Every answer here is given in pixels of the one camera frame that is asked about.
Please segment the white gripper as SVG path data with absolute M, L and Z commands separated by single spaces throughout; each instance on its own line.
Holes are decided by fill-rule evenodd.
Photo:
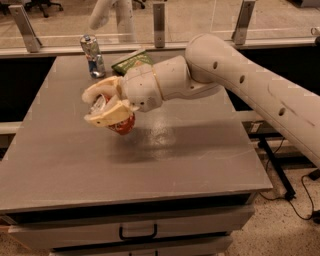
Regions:
M 83 92 L 82 100 L 92 104 L 84 119 L 97 127 L 119 124 L 135 111 L 149 112 L 163 102 L 154 69 L 148 64 L 129 69 L 122 79 L 111 76 L 93 84 Z

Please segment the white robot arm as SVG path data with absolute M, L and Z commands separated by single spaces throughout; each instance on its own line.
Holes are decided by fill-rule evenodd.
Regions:
M 185 54 L 133 67 L 87 88 L 82 100 L 102 106 L 85 116 L 97 127 L 112 127 L 171 99 L 196 99 L 222 87 L 241 98 L 315 166 L 320 167 L 320 96 L 250 61 L 212 34 L 194 37 Z

